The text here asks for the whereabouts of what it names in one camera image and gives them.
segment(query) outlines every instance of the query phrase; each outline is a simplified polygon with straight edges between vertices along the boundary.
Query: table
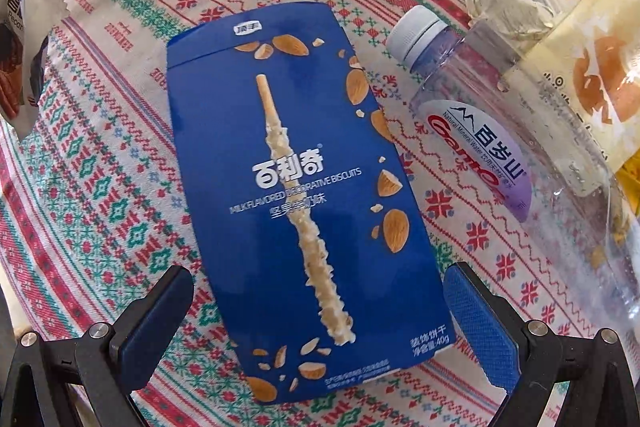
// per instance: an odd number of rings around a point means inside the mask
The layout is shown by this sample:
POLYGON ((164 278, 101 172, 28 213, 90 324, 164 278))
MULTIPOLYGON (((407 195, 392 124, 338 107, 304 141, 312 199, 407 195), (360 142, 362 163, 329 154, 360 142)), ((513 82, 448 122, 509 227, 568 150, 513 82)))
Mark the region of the table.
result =
MULTIPOLYGON (((312 402, 261 406, 242 381, 180 184, 164 48, 197 23, 289 1, 297 0, 67 0, 71 17, 50 36, 49 83, 33 135, 18 144, 0 126, 0 263, 46 339, 113 320, 171 264, 194 274, 193 306, 136 396, 153 426, 485 426, 504 392, 488 384, 462 338, 429 363, 312 402)), ((468 22, 463 0, 316 1, 333 7, 369 71, 439 267, 469 261, 526 319, 592 335, 598 328, 508 211, 446 145, 403 116, 417 79, 386 53, 386 36, 418 3, 460 30, 468 22)), ((625 342, 636 375, 638 343, 625 342)), ((554 391, 545 425, 565 391, 554 391)))

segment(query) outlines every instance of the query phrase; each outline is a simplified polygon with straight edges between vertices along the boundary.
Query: blue biscuit box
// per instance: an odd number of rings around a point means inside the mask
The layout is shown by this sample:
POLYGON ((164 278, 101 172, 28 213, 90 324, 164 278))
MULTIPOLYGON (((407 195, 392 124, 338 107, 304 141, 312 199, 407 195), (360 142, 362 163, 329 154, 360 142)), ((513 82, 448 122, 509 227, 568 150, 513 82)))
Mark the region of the blue biscuit box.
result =
POLYGON ((193 228, 255 398, 311 399, 452 343, 418 206, 331 9, 229 16, 167 53, 193 228))

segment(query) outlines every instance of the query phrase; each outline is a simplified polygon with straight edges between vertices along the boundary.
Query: biscuit stick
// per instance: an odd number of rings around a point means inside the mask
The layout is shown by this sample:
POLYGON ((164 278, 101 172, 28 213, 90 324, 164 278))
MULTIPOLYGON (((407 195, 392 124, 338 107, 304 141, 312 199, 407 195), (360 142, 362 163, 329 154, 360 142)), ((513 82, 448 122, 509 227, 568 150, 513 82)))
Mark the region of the biscuit stick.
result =
MULTIPOLYGON (((271 159, 278 160, 283 156, 291 156, 294 152, 289 146, 287 128, 282 126, 280 117, 273 103, 271 90, 267 77, 259 74, 255 77, 258 84, 258 92, 262 99, 262 107, 266 120, 267 138, 266 142, 271 150, 271 159)), ((297 180, 280 180, 285 188, 294 188, 300 185, 297 180)), ((288 196, 287 203, 295 203, 306 198, 306 192, 300 192, 288 196)), ((320 237, 318 226, 311 219, 310 208, 299 208, 287 213, 291 224, 298 230, 300 239, 298 245, 302 250, 305 262, 305 273, 308 277, 307 286, 313 286, 316 298, 320 305, 320 321, 326 327, 329 335, 334 339, 337 346, 352 343, 356 335, 351 331, 353 319, 344 311, 344 302, 340 300, 337 293, 337 286, 332 280, 334 268, 327 263, 328 252, 324 241, 320 237)))

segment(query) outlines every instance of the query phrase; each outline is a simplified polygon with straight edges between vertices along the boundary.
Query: water bottle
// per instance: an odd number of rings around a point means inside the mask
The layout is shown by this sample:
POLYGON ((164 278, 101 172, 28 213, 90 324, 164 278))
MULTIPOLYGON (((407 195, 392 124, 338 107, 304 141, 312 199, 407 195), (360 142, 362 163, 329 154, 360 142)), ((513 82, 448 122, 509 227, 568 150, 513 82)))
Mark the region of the water bottle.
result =
POLYGON ((635 328, 640 227, 599 147, 537 65, 489 23, 460 38, 424 6, 400 19, 386 47, 424 80, 413 117, 511 211, 591 321, 635 328))

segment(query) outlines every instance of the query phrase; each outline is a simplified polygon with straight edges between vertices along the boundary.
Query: plastic bottle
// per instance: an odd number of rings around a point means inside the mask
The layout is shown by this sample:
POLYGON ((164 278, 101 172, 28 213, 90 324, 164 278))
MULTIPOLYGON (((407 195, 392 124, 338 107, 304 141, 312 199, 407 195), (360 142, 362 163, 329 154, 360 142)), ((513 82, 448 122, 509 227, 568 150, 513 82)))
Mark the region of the plastic bottle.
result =
POLYGON ((511 211, 591 321, 635 327, 640 227, 549 79, 487 23, 461 39, 424 6, 402 17, 386 47, 424 79, 409 104, 414 118, 475 171, 492 192, 485 200, 511 211))

